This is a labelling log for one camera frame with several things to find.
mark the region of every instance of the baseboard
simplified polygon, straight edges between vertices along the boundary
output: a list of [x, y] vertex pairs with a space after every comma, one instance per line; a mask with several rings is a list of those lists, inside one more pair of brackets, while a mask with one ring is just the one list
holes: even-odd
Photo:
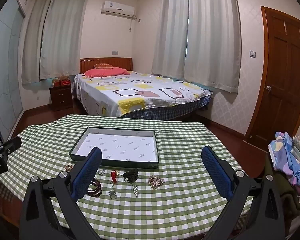
[[35, 114], [41, 113], [45, 110], [50, 110], [50, 108], [51, 108], [51, 104], [38, 106], [38, 107], [26, 110], [25, 115], [35, 115]]
[[13, 126], [13, 128], [12, 128], [12, 130], [11, 130], [11, 132], [10, 132], [10, 135], [9, 135], [9, 137], [8, 137], [8, 140], [10, 140], [10, 139], [12, 138], [12, 135], [13, 135], [13, 133], [14, 133], [14, 130], [16, 129], [16, 127], [17, 127], [17, 125], [18, 125], [18, 123], [19, 123], [19, 121], [20, 121], [20, 119], [22, 118], [22, 116], [23, 116], [24, 113], [25, 113], [25, 110], [22, 109], [21, 114], [19, 115], [18, 119], [16, 120], [16, 123], [14, 124], [14, 126]]
[[203, 123], [203, 124], [206, 124], [206, 125], [214, 125], [214, 126], [220, 128], [220, 129], [222, 129], [222, 130], [224, 130], [224, 131], [226, 131], [230, 134], [233, 134], [234, 136], [238, 137], [239, 139], [244, 140], [244, 134], [242, 134], [242, 133], [240, 133], [236, 130], [233, 130], [229, 127], [223, 126], [223, 125], [221, 125], [217, 122], [214, 122], [212, 120], [209, 120], [208, 118], [203, 117], [201, 115], [198, 115], [198, 114], [195, 114], [195, 115], [196, 115], [196, 118], [199, 120], [200, 123]]

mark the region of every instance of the black jewelry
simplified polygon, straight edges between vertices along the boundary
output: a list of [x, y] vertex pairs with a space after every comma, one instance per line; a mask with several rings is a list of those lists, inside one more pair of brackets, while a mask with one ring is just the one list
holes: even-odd
[[138, 179], [138, 175], [139, 173], [137, 169], [133, 169], [132, 171], [128, 171], [122, 174], [122, 176], [124, 177], [124, 181], [129, 183], [134, 183]]
[[95, 189], [87, 189], [87, 195], [90, 197], [99, 197], [102, 194], [100, 181], [97, 179], [92, 179], [91, 185], [95, 186]]

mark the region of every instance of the jewelry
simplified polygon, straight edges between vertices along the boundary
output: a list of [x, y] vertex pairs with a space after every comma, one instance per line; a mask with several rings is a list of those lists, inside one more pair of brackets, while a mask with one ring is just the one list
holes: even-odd
[[138, 170], [137, 169], [133, 169], [132, 171], [128, 171], [124, 174], [122, 174], [122, 176], [124, 177], [124, 181], [129, 182], [129, 183], [133, 183], [138, 179]]
[[109, 193], [110, 193], [110, 198], [111, 199], [116, 199], [117, 198], [117, 193], [113, 189], [111, 189], [109, 191]]
[[73, 168], [73, 165], [70, 165], [70, 164], [65, 166], [65, 170], [68, 172], [70, 172], [72, 168]]
[[115, 172], [115, 176], [116, 176], [116, 177], [119, 177], [119, 175], [120, 175], [120, 174], [119, 174], [119, 171], [113, 170], [112, 172]]
[[88, 188], [87, 195], [90, 197], [99, 197], [102, 194], [100, 181], [94, 178], [92, 179], [92, 182], [90, 184], [94, 185], [96, 188], [95, 189]]
[[112, 181], [110, 183], [111, 184], [117, 184], [116, 171], [111, 171], [111, 178], [112, 178]]
[[102, 176], [103, 174], [105, 174], [105, 172], [106, 172], [105, 170], [99, 170], [99, 171], [98, 171], [99, 175], [101, 175], [101, 176]]
[[151, 188], [158, 189], [158, 187], [164, 184], [164, 180], [160, 179], [158, 176], [150, 176], [148, 179], [148, 184]]
[[136, 195], [136, 197], [138, 197], [139, 192], [138, 192], [138, 187], [136, 184], [133, 185], [133, 193]]

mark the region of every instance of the red box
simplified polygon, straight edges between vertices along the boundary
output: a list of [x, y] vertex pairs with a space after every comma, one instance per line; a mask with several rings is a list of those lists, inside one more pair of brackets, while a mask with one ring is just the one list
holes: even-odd
[[71, 85], [71, 81], [70, 80], [63, 80], [60, 82], [61, 86], [66, 86], [66, 85]]

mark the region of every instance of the screw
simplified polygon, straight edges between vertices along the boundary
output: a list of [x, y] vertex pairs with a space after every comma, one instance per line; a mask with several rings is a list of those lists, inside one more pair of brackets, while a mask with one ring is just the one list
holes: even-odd
[[59, 174], [59, 176], [60, 176], [61, 178], [65, 178], [67, 175], [68, 175], [68, 172], [67, 172], [67, 171], [60, 172], [60, 174]]
[[272, 181], [272, 180], [273, 180], [273, 177], [272, 177], [270, 174], [268, 174], [268, 175], [266, 176], [266, 178], [267, 178], [267, 180], [269, 180], [269, 181]]
[[38, 180], [38, 177], [37, 176], [33, 176], [32, 178], [31, 178], [31, 181], [32, 182], [36, 182]]
[[235, 174], [237, 174], [238, 177], [243, 177], [244, 176], [243, 171], [237, 171]]

